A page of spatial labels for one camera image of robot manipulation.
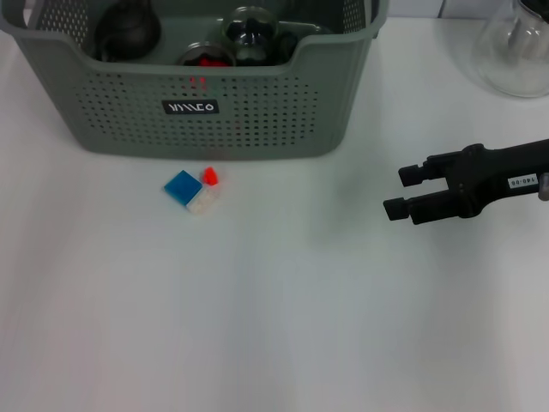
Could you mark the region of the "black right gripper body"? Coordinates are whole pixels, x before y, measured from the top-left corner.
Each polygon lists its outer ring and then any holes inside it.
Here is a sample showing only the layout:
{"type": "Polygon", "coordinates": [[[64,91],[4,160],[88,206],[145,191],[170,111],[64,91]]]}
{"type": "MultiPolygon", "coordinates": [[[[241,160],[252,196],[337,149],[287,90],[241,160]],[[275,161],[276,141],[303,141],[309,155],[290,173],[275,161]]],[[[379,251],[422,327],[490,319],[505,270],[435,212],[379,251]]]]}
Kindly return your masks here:
{"type": "Polygon", "coordinates": [[[458,199],[460,218],[472,218],[506,197],[548,194],[548,141],[488,149],[477,143],[459,152],[433,155],[425,163],[445,167],[448,191],[458,199]]]}

